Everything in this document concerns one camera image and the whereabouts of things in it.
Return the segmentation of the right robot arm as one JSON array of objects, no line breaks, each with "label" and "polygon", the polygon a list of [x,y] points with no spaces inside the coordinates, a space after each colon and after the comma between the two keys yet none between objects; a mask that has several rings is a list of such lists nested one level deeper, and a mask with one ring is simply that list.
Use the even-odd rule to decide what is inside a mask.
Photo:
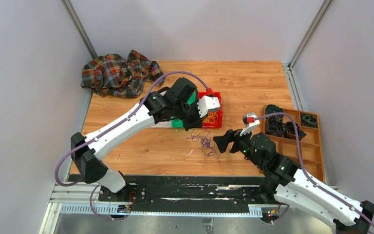
[{"label": "right robot arm", "polygon": [[228,130],[213,138],[224,153],[232,143],[231,153],[240,152],[262,170],[264,180],[255,192],[265,203],[284,203],[314,216],[337,234],[366,234],[371,227],[374,204],[359,202],[333,190],[302,166],[278,153],[270,138],[258,133],[241,135]]}]

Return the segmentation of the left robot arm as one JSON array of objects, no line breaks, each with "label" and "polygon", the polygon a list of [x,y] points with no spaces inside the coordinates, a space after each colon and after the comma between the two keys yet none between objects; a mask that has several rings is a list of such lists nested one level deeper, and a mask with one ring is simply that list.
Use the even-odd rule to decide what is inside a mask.
[{"label": "left robot arm", "polygon": [[98,183],[111,191],[117,201],[125,201],[130,189],[124,176],[107,166],[103,158],[116,146],[134,134],[171,118],[180,119],[185,129],[201,128],[212,107],[218,102],[212,97],[190,97],[197,87],[186,78],[179,78],[171,87],[165,87],[145,95],[128,112],[87,135],[75,133],[71,136],[71,158],[87,184]]}]

